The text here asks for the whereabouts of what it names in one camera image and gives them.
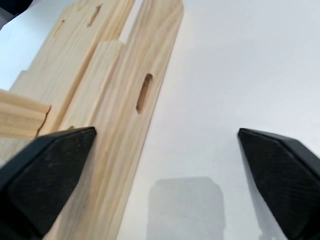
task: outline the wood grain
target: wood grain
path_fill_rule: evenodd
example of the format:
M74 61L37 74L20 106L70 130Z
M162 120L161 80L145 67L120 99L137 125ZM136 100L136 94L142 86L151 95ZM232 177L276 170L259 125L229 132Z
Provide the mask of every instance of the wood grain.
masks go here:
M10 89L51 105L40 135L58 130L98 42L119 38L133 4L134 0L83 0L63 11L29 69ZM28 142L1 138L0 143L4 160Z
M183 12L181 0L144 0L128 43L105 82L98 111L83 116L81 101L68 109L72 116L65 116L62 129L92 124L98 135L78 186L47 239L117 238ZM99 69L92 65L87 71L91 68ZM150 75L138 113L137 101Z
M70 126L92 126L123 47L120 41L103 41L98 44L59 130L66 130Z
M49 110L50 105L0 89L0 136L35 138Z

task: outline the white table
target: white table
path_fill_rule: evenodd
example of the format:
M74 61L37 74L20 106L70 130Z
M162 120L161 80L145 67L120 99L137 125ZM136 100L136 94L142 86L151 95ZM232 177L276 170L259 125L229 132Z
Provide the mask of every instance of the white table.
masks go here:
M28 68L71 2L43 0L4 26L0 87ZM184 4L118 240L284 240L243 162L237 131L294 137L320 156L320 3Z

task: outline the pocket hole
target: pocket hole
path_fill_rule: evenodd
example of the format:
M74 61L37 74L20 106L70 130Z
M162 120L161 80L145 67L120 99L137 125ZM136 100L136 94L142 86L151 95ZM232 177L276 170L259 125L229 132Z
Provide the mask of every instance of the pocket hole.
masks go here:
M146 101L148 98L148 93L149 93L153 79L154 79L154 77L150 73L148 73L145 76L143 85L140 90L140 95L139 95L138 101L136 102L136 106L135 106L136 112L138 114L141 114L145 108Z
M98 16L100 9L102 7L102 4L96 6L94 13L92 14L90 21L87 24L87 27L91 27L91 25L94 23L96 17Z

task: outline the wooden board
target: wooden board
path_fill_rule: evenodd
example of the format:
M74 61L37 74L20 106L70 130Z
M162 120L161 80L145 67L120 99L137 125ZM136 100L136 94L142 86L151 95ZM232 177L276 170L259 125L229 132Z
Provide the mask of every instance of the wooden board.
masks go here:
M58 130L99 41L117 40L134 0L82 0L67 7L27 71L10 91L51 110L40 135ZM28 141L1 138L6 161Z
M88 85L82 80L60 129L93 125L98 135L47 240L117 238L183 12L181 0L145 0L115 69L109 67L115 58L105 54L115 50L111 43L94 54L83 80L98 79L91 86L97 99L84 103ZM85 115L88 106L93 107Z

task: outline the oval slot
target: oval slot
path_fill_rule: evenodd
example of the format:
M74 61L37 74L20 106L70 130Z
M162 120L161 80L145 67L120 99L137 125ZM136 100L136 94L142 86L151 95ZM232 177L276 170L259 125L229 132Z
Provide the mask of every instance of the oval slot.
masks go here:
M150 91L153 79L154 77L150 73L148 73L144 78L143 85L140 90L140 95L135 106L136 112L138 114L141 114L146 106L147 98L149 95L149 91Z

